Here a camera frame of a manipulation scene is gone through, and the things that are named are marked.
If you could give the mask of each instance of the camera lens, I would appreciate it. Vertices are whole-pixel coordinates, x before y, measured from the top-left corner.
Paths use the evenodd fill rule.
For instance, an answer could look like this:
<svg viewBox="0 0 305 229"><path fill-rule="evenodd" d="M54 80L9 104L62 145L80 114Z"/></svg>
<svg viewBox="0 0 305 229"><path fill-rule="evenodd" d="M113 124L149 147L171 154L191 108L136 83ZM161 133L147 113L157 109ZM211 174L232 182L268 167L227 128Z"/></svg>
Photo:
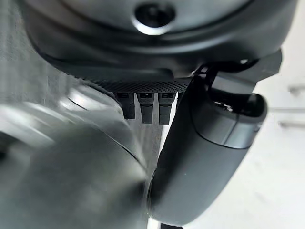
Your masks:
<svg viewBox="0 0 305 229"><path fill-rule="evenodd" d="M175 18L174 9L166 4L144 4L135 11L136 28L148 35L160 35L168 32L170 22Z"/></svg>

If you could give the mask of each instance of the dark gray plastic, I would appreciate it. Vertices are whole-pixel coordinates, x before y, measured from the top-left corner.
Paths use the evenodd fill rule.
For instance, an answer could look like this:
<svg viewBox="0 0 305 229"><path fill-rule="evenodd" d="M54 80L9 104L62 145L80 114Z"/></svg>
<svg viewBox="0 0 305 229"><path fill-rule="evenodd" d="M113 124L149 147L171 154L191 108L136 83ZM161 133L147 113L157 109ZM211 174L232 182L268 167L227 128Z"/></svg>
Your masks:
<svg viewBox="0 0 305 229"><path fill-rule="evenodd" d="M179 105L152 179L148 196L152 217L183 226L210 206L265 119L265 104L255 106L254 102L240 114L220 110L209 100L204 80L194 79Z"/></svg>

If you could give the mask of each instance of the black tab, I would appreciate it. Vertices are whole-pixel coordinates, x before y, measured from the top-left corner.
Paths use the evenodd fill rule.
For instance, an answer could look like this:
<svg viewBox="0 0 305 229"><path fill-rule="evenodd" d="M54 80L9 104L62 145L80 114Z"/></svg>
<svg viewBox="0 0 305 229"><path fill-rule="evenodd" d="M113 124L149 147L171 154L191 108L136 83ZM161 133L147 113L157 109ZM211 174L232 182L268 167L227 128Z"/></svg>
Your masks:
<svg viewBox="0 0 305 229"><path fill-rule="evenodd" d="M138 101L141 107L142 123L152 124L153 123L153 93L137 93Z"/></svg>
<svg viewBox="0 0 305 229"><path fill-rule="evenodd" d="M159 123L169 125L172 104L175 101L176 93L159 93Z"/></svg>
<svg viewBox="0 0 305 229"><path fill-rule="evenodd" d="M135 119L134 94L133 93L115 93L115 97L121 103L124 118Z"/></svg>

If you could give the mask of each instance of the black plastic housing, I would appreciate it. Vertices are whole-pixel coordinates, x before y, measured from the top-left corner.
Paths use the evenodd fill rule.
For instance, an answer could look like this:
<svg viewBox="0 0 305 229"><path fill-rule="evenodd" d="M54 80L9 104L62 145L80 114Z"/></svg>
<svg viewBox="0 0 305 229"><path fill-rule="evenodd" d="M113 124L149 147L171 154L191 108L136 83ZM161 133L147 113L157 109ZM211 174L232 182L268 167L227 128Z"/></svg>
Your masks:
<svg viewBox="0 0 305 229"><path fill-rule="evenodd" d="M201 215L230 180L267 114L249 95L242 110L215 103L196 77L180 102L155 170L148 208L162 223L183 226Z"/></svg>
<svg viewBox="0 0 305 229"><path fill-rule="evenodd" d="M203 63L255 60L276 52L297 0L250 1L220 20L161 36L97 23L61 0L17 2L35 49L53 66L114 92L153 93L184 92L185 77ZM117 7L122 15L127 10ZM197 23L195 14L188 17Z"/></svg>

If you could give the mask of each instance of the blurry gray object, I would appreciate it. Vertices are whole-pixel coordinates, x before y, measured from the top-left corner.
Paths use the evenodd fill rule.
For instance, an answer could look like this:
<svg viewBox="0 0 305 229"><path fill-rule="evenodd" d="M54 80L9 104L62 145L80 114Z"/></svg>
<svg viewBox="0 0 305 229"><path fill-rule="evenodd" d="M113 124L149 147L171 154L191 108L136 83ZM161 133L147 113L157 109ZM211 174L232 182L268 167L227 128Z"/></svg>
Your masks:
<svg viewBox="0 0 305 229"><path fill-rule="evenodd" d="M15 139L2 151L1 227L146 227L149 173L121 107L92 88L76 92L84 108L0 106L2 137Z"/></svg>
<svg viewBox="0 0 305 229"><path fill-rule="evenodd" d="M26 101L55 108L58 100L80 82L53 68L33 50L15 1L0 0L0 103ZM137 102L135 105L136 120L129 124L153 169L163 129L158 123L158 110L154 110L153 125L142 125L140 106Z"/></svg>

